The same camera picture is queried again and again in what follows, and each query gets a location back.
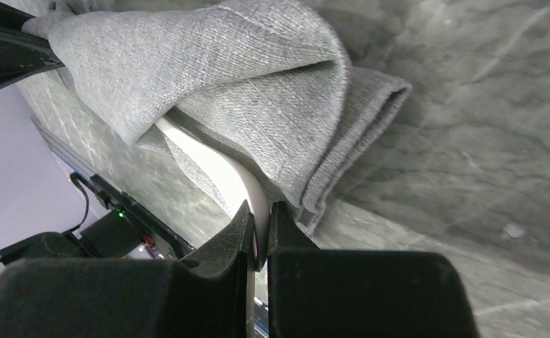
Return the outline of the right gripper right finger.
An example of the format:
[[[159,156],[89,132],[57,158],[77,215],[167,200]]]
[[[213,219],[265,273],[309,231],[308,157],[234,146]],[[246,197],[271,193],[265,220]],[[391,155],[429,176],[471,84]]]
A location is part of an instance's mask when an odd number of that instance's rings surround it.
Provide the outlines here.
[[[478,337],[457,269],[426,251],[322,249],[284,202],[269,220],[271,337]]]

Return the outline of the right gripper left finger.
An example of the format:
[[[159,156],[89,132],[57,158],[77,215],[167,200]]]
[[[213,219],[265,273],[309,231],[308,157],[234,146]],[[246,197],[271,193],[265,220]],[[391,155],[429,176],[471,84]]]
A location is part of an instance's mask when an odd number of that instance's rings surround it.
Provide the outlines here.
[[[18,261],[0,274],[0,337],[251,337],[247,202],[181,260]]]

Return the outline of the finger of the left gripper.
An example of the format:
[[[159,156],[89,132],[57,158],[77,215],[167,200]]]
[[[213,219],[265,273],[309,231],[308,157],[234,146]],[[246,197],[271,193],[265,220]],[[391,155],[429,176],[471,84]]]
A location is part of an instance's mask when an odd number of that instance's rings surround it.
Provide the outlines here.
[[[21,30],[32,18],[29,13],[0,2],[0,89],[63,67],[48,41]]]

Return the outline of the white ceramic spoon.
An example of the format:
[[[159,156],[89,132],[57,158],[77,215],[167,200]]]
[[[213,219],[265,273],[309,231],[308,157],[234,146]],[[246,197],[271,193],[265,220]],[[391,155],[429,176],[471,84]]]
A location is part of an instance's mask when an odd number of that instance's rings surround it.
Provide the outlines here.
[[[256,271],[266,262],[268,199],[254,175],[240,163],[211,148],[185,129],[162,117],[156,127],[163,134],[181,171],[232,217],[243,203],[254,216]]]

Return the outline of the grey cloth napkin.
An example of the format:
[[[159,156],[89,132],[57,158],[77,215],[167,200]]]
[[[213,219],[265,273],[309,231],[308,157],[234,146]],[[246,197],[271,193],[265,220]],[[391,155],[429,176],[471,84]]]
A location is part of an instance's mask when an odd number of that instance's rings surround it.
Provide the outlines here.
[[[411,92],[400,77],[354,66],[300,1],[82,14],[59,3],[22,30],[49,42],[70,87],[124,142],[172,154],[224,206],[199,163],[160,130],[183,127],[260,170],[306,234]]]

